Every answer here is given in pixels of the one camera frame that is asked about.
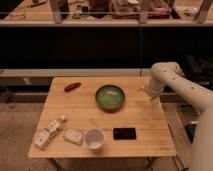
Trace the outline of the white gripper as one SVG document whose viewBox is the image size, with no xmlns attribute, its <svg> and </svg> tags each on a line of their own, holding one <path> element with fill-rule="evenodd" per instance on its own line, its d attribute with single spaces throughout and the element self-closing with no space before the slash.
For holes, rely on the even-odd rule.
<svg viewBox="0 0 213 171">
<path fill-rule="evenodd" d="M 163 85 L 156 80 L 151 80 L 144 86 L 144 91 L 151 98 L 157 98 L 161 95 L 163 91 Z"/>
</svg>

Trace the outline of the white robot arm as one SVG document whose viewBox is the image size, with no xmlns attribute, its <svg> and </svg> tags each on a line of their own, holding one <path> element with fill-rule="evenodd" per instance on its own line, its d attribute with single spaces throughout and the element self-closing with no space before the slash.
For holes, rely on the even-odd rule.
<svg viewBox="0 0 213 171">
<path fill-rule="evenodd" d="M 153 64 L 144 91 L 155 99 L 169 86 L 200 113 L 189 171 L 213 171 L 213 91 L 182 77 L 180 71 L 176 62 Z"/>
</svg>

